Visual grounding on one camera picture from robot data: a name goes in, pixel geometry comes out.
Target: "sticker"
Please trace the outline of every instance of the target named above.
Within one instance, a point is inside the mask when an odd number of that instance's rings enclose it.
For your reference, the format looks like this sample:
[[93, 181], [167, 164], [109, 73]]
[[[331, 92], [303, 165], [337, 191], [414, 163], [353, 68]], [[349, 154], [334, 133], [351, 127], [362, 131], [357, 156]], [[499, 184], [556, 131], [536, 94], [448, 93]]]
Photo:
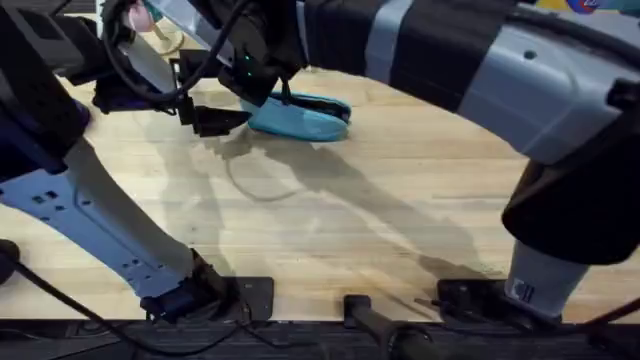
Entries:
[[509, 292], [511, 293], [511, 297], [529, 304], [535, 288], [520, 279], [513, 279], [513, 285]]

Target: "wooden table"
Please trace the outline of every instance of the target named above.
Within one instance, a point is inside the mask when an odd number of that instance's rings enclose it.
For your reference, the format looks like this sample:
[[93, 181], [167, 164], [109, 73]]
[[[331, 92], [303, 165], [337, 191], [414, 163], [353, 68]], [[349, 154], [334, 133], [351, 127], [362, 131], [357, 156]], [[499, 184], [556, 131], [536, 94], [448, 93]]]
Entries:
[[[301, 73], [296, 91], [353, 105], [349, 138], [309, 144], [247, 128], [199, 139], [154, 112], [95, 120], [86, 137], [117, 182], [223, 274], [276, 281], [274, 319], [339, 320], [345, 294], [394, 319], [438, 320], [414, 302], [442, 278], [504, 278], [513, 239], [500, 213], [525, 160], [487, 131], [366, 79]], [[88, 104], [92, 87], [69, 87]], [[209, 106], [236, 104], [216, 81]], [[0, 209], [0, 236], [23, 260], [107, 318], [142, 318], [127, 284], [71, 241]], [[584, 321], [640, 294], [640, 256], [593, 269], [571, 298]], [[20, 276], [0, 287], [0, 318], [80, 316]], [[627, 322], [640, 321], [640, 315]]]

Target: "wire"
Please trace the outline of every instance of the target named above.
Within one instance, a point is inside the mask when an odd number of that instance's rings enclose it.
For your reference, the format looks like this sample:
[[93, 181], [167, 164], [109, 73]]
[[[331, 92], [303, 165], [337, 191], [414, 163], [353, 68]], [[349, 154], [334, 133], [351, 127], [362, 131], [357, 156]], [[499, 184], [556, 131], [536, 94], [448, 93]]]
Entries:
[[60, 13], [60, 11], [64, 10], [73, 0], [62, 0], [49, 12], [50, 16], [56, 16]]
[[555, 337], [570, 336], [570, 335], [577, 335], [577, 334], [588, 334], [595, 330], [598, 330], [600, 327], [606, 324], [609, 324], [613, 321], [623, 318], [638, 310], [640, 310], [640, 298], [632, 300], [625, 305], [622, 305], [616, 309], [613, 309], [583, 324], [560, 328], [552, 331], [545, 331], [545, 332], [532, 331], [532, 332], [525, 332], [525, 333], [513, 333], [513, 332], [489, 333], [489, 332], [479, 332], [479, 331], [473, 331], [473, 330], [452, 328], [441, 323], [426, 323], [426, 325], [437, 327], [445, 331], [449, 331], [449, 332], [453, 332], [453, 333], [456, 333], [459, 335], [465, 335], [465, 336], [479, 336], [479, 337], [495, 338], [495, 339], [535, 339], [535, 338], [543, 339], [543, 338], [555, 338]]
[[141, 97], [142, 99], [150, 102], [150, 103], [171, 103], [178, 99], [180, 96], [185, 95], [191, 88], [193, 88], [200, 79], [205, 75], [207, 68], [216, 60], [216, 56], [222, 49], [225, 41], [229, 37], [229, 33], [231, 29], [237, 22], [238, 18], [242, 15], [242, 11], [249, 5], [251, 2], [255, 0], [240, 0], [231, 10], [231, 14], [229, 15], [229, 19], [224, 24], [220, 33], [218, 34], [218, 38], [216, 42], [211, 47], [211, 50], [207, 54], [207, 57], [204, 59], [200, 67], [196, 69], [196, 71], [187, 79], [181, 87], [170, 91], [168, 93], [152, 93], [147, 91], [146, 89], [138, 86], [127, 74], [127, 72], [123, 69], [122, 64], [119, 59], [115, 55], [115, 45], [112, 42], [113, 31], [115, 30], [115, 26], [119, 21], [120, 13], [115, 10], [109, 13], [104, 20], [104, 30], [102, 34], [102, 42], [104, 44], [104, 48], [107, 53], [107, 57], [113, 66], [115, 72], [120, 76], [122, 81], [133, 91], [136, 95]]
[[[122, 329], [124, 327], [127, 327], [129, 325], [131, 325], [133, 323], [133, 321], [129, 321], [120, 325], [116, 325], [116, 327]], [[106, 336], [111, 334], [111, 331], [109, 330], [104, 330], [95, 334], [86, 334], [86, 335], [70, 335], [70, 336], [61, 336], [61, 337], [54, 337], [54, 336], [46, 336], [46, 335], [40, 335], [40, 334], [36, 334], [33, 332], [29, 332], [29, 331], [25, 331], [25, 330], [21, 330], [21, 329], [14, 329], [14, 328], [0, 328], [0, 333], [9, 333], [9, 334], [16, 334], [16, 335], [20, 335], [23, 336], [25, 338], [31, 339], [31, 340], [39, 340], [39, 341], [58, 341], [58, 340], [75, 340], [75, 339], [95, 339], [95, 338], [99, 338], [102, 336]]]
[[569, 36], [591, 47], [601, 48], [615, 54], [630, 65], [640, 69], [640, 50], [638, 48], [615, 36], [561, 19], [555, 13], [544, 14], [517, 7], [514, 12], [507, 15], [507, 21]]
[[70, 298], [68, 295], [64, 294], [63, 292], [61, 292], [60, 290], [55, 288], [53, 285], [49, 284], [46, 280], [44, 280], [43, 278], [38, 276], [36, 273], [31, 271], [31, 269], [27, 268], [19, 260], [15, 260], [15, 259], [11, 258], [10, 256], [8, 256], [4, 251], [0, 250], [0, 256], [17, 273], [19, 273], [20, 275], [24, 276], [27, 280], [31, 281], [34, 285], [36, 285], [37, 287], [42, 289], [44, 292], [46, 292], [49, 295], [53, 296], [54, 298], [56, 298], [60, 302], [64, 303], [65, 305], [69, 306], [70, 308], [74, 309], [75, 311], [79, 312], [80, 314], [86, 316], [90, 320], [92, 320], [92, 321], [96, 322], [97, 324], [101, 325], [103, 328], [109, 330], [113, 335], [115, 335], [118, 339], [122, 340], [123, 342], [125, 342], [125, 343], [127, 343], [129, 345], [132, 345], [133, 347], [135, 347], [135, 348], [137, 348], [139, 350], [142, 350], [144, 352], [147, 352], [149, 354], [152, 354], [152, 355], [159, 355], [159, 356], [166, 356], [166, 357], [185, 357], [185, 356], [197, 355], [197, 354], [200, 354], [200, 353], [203, 353], [203, 352], [205, 352], [207, 350], [212, 349], [213, 347], [215, 347], [218, 344], [224, 342], [225, 340], [227, 340], [228, 338], [232, 337], [233, 335], [235, 335], [238, 331], [240, 331], [242, 329], [240, 326], [235, 326], [233, 329], [231, 329], [230, 331], [228, 331], [227, 333], [222, 335], [220, 338], [218, 338], [217, 340], [215, 340], [211, 344], [206, 345], [206, 346], [204, 346], [202, 348], [199, 348], [199, 349], [191, 350], [191, 351], [174, 352], [174, 351], [165, 351], [165, 350], [162, 350], [162, 349], [158, 349], [158, 348], [152, 347], [150, 345], [147, 345], [144, 342], [138, 341], [138, 340], [130, 337], [129, 335], [124, 333], [122, 330], [120, 330], [117, 326], [112, 325], [111, 323], [106, 321], [104, 318], [102, 318], [100, 315], [98, 315], [95, 312], [89, 310], [84, 305], [80, 304], [79, 302], [75, 301], [74, 299]]

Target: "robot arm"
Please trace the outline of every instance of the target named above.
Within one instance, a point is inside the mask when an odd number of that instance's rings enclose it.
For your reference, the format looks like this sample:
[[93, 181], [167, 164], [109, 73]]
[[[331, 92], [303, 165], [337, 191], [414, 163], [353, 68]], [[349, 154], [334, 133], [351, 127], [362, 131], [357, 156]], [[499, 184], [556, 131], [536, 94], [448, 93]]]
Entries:
[[[224, 22], [233, 4], [190, 2], [211, 23]], [[267, 11], [273, 3], [279, 11]], [[636, 249], [640, 233], [628, 215], [640, 202], [630, 170], [636, 18], [493, 0], [292, 7], [256, 4], [246, 16], [254, 22], [239, 26], [232, 44], [265, 66], [297, 69], [301, 53], [309, 65], [375, 79], [473, 121], [532, 160], [503, 215], [518, 239], [510, 301], [557, 317], [590, 264], [624, 261]], [[281, 23], [296, 24], [298, 42]]]

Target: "mounting plate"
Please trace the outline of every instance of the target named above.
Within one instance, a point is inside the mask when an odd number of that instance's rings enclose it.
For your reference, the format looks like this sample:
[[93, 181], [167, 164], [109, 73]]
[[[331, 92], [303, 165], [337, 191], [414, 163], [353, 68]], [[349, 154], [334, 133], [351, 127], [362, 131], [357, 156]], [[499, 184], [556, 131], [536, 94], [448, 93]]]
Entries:
[[243, 312], [240, 298], [245, 300], [251, 308], [253, 321], [267, 321], [273, 315], [274, 281], [270, 277], [233, 277], [225, 276], [225, 281], [232, 291], [229, 309], [216, 320], [243, 321], [246, 315]]
[[521, 331], [545, 331], [562, 318], [542, 318], [514, 305], [504, 295], [504, 280], [456, 279], [438, 281], [440, 317], [447, 324], [502, 323]]
[[355, 307], [365, 307], [371, 309], [371, 298], [366, 295], [346, 295], [342, 302], [342, 312], [344, 327], [354, 329], [357, 327], [356, 320], [352, 312]]

